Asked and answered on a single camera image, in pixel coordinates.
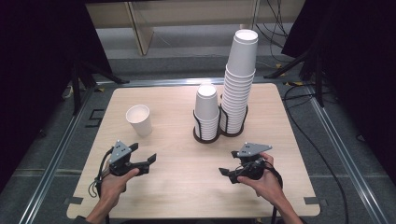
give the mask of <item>wire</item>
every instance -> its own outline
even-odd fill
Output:
[[[291,87],[290,89],[288,89],[288,90],[285,92],[284,99],[288,99],[287,96],[288,96],[288,93],[289,93],[291,90],[294,90],[295,88],[297,88],[297,87],[302,87],[302,86],[294,86],[294,87]],[[296,120],[294,119],[294,117],[293,117],[293,116],[291,115],[291,113],[290,113],[290,109],[288,108],[287,101],[284,101],[284,102],[285,102],[286,111],[287,111],[287,113],[289,114],[290,119],[293,121],[293,123],[295,124],[295,126],[297,127],[297,129],[303,134],[303,136],[306,138],[306,140],[308,140],[308,142],[314,147],[314,149],[316,150],[316,152],[317,152],[317,153],[319,154],[319,156],[322,158],[323,162],[326,164],[326,167],[328,168],[328,170],[329,170],[330,173],[332,174],[332,177],[334,178],[335,182],[337,183],[337,186],[338,186],[338,188],[340,189],[340,192],[341,192],[341,195],[342,195],[342,198],[343,198],[343,203],[344,203],[344,208],[345,208],[345,216],[346,216],[346,217],[345,217],[346,223],[349,223],[348,210],[347,210],[347,197],[346,197],[346,195],[345,195],[344,189],[343,189],[343,187],[342,187],[342,185],[341,185],[341,183],[340,183],[338,177],[335,175],[334,171],[332,170],[332,167],[331,167],[330,164],[326,161],[326,159],[324,158],[323,154],[320,152],[320,150],[319,150],[318,147],[315,145],[315,143],[308,137],[308,135],[307,135],[307,134],[301,129],[301,127],[297,124]]]

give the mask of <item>black wire cup holder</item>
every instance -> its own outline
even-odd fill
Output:
[[[247,106],[246,113],[245,113],[245,116],[244,116],[244,120],[242,121],[241,129],[239,130],[239,132],[237,132],[237,133],[227,133],[227,132],[228,132],[228,114],[227,114],[226,111],[224,111],[224,109],[222,108],[222,106],[221,106],[221,104],[220,104],[220,106],[219,106],[219,121],[218,121],[217,133],[216,133],[216,136],[215,136],[213,139],[210,139],[210,140],[204,140],[204,139],[202,139],[201,122],[200,122],[200,120],[195,116],[194,110],[192,110],[192,114],[194,115],[195,120],[198,122],[198,127],[199,127],[199,136],[196,134],[195,126],[194,126],[194,128],[193,128],[193,130],[192,130],[192,133],[193,133],[193,135],[194,135],[195,140],[197,140],[199,143],[210,144],[210,143],[216,142],[216,140],[218,140],[219,137],[220,137],[221,135],[224,135],[224,136],[226,136],[226,137],[236,137],[236,136],[238,136],[239,134],[241,134],[241,133],[244,131],[245,120],[246,120],[247,115],[248,115],[248,106]],[[221,129],[221,127],[220,127],[220,122],[221,122],[221,116],[222,116],[222,114],[224,114],[224,116],[225,116],[225,118],[226,118],[226,120],[225,120],[225,121],[226,121],[226,124],[225,124],[225,130],[224,130],[224,131],[223,131],[223,130]]]

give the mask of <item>hand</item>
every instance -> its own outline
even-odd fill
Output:
[[[264,152],[260,155],[265,158],[266,161],[274,165],[274,158]],[[285,223],[287,224],[302,224],[303,222],[295,213],[290,202],[283,193],[282,188],[277,181],[277,178],[271,171],[265,169],[262,178],[258,180],[250,179],[246,176],[238,176],[238,181],[251,186],[256,190],[258,197],[263,197],[270,204],[272,204],[283,217]]]
[[[86,220],[90,223],[102,223],[107,214],[119,202],[120,195],[125,190],[126,183],[139,173],[134,168],[122,176],[107,175],[102,181],[101,197]]]

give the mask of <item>forearm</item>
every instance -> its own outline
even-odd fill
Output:
[[[113,202],[109,200],[100,199],[91,213],[86,217],[86,220],[92,224],[102,223],[108,213],[110,213],[113,207],[112,204]]]
[[[286,224],[303,223],[287,199],[279,201],[277,204],[275,204],[275,207],[279,211],[279,214],[282,216]]]

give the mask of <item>floor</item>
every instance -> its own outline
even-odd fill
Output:
[[[291,26],[284,24],[286,32]],[[271,37],[271,32],[261,28]],[[131,80],[125,87],[136,87],[193,85],[203,78],[221,83],[233,34],[238,29],[239,25],[156,27],[146,56],[138,54],[132,29],[97,32],[114,74]],[[325,107],[321,108],[309,96],[309,86],[288,91],[291,85],[285,85],[299,81],[300,64],[280,78],[263,78],[292,59],[271,45],[257,27],[254,30],[260,37],[254,81],[275,83],[279,94],[288,99],[285,108],[290,111],[290,123],[320,204],[320,214],[305,217],[307,222],[395,223],[396,188],[359,137],[359,130],[337,101],[331,84],[324,83]],[[274,40],[281,45],[285,42],[283,36],[275,35]],[[98,130],[95,118],[103,117],[111,93],[118,87],[100,76],[95,78],[97,89],[81,87],[84,104],[78,116],[72,115],[73,93],[64,91],[64,102],[49,118],[42,136],[33,142],[0,195],[0,223],[72,222],[66,210]],[[269,223],[269,219],[263,218],[262,222]]]

